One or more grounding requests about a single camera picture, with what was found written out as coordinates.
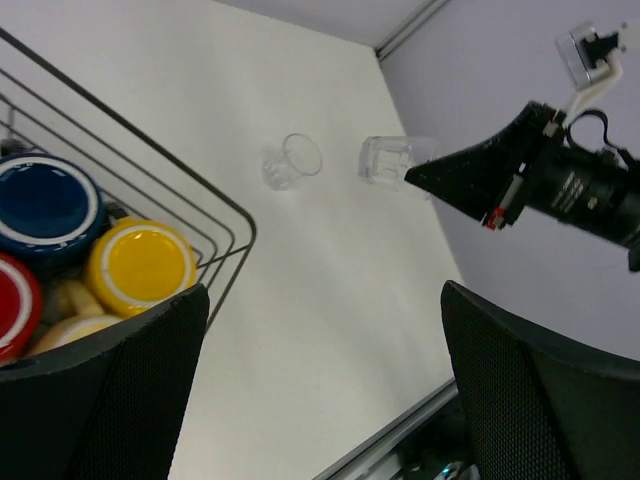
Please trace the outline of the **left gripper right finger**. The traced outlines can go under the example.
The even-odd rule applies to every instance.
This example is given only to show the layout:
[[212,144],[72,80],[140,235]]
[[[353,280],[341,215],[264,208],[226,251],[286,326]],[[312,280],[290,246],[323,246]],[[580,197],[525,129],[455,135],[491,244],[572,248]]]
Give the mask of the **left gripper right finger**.
[[448,281],[441,317],[483,479],[636,479],[639,363]]

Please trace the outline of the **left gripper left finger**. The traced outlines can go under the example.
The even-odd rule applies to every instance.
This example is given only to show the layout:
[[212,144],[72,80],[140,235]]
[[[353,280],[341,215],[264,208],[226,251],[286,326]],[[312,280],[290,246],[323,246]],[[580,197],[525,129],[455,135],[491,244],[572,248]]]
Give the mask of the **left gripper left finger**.
[[209,306],[198,284],[2,367],[2,478],[167,478]]

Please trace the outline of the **clear glass cup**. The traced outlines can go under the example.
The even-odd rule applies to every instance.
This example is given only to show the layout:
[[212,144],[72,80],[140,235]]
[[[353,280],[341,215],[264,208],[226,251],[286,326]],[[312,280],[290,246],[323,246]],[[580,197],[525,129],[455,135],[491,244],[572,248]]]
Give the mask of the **clear glass cup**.
[[317,175],[322,167],[320,148],[302,133],[290,133],[278,146],[266,146],[263,149],[262,177],[275,191],[291,189],[300,180]]
[[360,150],[358,176],[370,185],[429,200],[430,194],[408,183],[405,176],[440,153],[441,144],[432,137],[370,136]]

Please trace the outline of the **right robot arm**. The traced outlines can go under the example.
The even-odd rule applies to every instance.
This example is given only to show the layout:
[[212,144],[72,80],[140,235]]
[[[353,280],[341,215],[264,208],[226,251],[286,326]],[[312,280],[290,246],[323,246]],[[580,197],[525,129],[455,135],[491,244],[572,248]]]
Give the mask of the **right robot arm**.
[[525,208],[618,245],[639,270],[639,161],[610,141],[591,151],[573,122],[531,101],[491,138],[410,168],[407,183],[490,230],[513,225]]

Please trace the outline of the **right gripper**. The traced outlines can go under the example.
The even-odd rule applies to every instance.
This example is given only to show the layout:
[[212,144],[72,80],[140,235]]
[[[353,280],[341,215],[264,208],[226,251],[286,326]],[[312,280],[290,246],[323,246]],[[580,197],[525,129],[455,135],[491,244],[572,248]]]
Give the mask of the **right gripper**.
[[566,117],[531,101],[489,139],[412,167],[404,180],[489,230],[512,226],[558,154]]

